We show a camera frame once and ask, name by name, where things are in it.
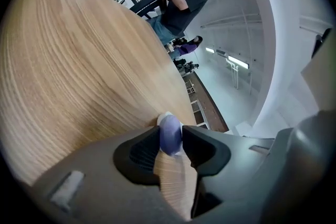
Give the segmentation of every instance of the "dark gray machine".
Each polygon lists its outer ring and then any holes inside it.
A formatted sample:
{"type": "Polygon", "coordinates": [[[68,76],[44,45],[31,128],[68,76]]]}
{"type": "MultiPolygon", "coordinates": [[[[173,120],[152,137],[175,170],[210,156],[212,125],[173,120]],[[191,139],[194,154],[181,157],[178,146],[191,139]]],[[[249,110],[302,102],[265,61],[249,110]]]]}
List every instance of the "dark gray machine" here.
{"type": "MultiPolygon", "coordinates": [[[[321,112],[275,140],[183,127],[196,169],[194,223],[280,223],[321,182],[336,146],[335,112],[321,112]]],[[[159,127],[92,143],[30,189],[57,223],[183,223],[153,174],[159,127]]]]}

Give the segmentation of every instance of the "man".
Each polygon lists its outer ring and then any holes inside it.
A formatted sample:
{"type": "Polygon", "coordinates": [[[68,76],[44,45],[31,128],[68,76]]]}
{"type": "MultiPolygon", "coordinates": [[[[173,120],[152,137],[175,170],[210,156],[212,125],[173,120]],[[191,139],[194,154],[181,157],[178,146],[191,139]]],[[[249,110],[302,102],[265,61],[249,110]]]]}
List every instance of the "man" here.
{"type": "Polygon", "coordinates": [[[165,14],[148,20],[163,45],[187,28],[207,0],[169,0],[165,14]]]}

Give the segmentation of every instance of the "fluorescent light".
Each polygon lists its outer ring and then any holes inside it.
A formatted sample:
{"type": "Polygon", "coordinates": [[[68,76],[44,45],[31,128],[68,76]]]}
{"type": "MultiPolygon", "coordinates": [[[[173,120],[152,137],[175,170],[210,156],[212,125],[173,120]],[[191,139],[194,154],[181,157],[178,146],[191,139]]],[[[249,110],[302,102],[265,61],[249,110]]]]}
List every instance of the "fluorescent light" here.
{"type": "Polygon", "coordinates": [[[211,53],[215,53],[215,51],[213,49],[209,49],[209,48],[205,48],[207,51],[211,52],[211,53]]]}
{"type": "Polygon", "coordinates": [[[234,63],[236,63],[236,64],[238,64],[238,65],[240,65],[240,66],[246,68],[246,69],[249,69],[249,68],[250,68],[249,64],[247,64],[247,63],[245,63],[245,62],[242,62],[242,61],[240,61],[240,60],[238,60],[238,59],[236,59],[236,58],[233,58],[233,57],[231,57],[231,56],[229,56],[229,60],[230,60],[231,62],[234,62],[234,63]]]}

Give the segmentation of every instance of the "wood grain surface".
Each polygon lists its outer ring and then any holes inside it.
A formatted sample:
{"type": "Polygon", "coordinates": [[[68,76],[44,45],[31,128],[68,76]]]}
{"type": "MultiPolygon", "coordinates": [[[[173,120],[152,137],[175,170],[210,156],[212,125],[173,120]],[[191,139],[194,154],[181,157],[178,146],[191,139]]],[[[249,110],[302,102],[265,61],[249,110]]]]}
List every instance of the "wood grain surface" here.
{"type": "MultiPolygon", "coordinates": [[[[83,145],[153,126],[166,111],[195,125],[158,37],[113,0],[12,0],[0,43],[1,143],[28,184],[83,145]]],[[[155,172],[188,219],[196,184],[189,159],[160,153],[155,172]]]]}

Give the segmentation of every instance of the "black t-shirt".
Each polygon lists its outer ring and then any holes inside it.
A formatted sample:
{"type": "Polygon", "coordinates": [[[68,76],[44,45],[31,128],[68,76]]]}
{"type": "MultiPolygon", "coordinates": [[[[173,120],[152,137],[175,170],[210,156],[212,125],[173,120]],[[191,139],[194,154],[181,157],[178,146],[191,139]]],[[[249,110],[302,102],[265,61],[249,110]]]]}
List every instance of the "black t-shirt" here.
{"type": "Polygon", "coordinates": [[[172,1],[169,1],[167,10],[162,16],[161,23],[172,32],[172,34],[178,36],[187,28],[207,1],[208,0],[186,0],[188,8],[185,10],[179,10],[172,1]]]}

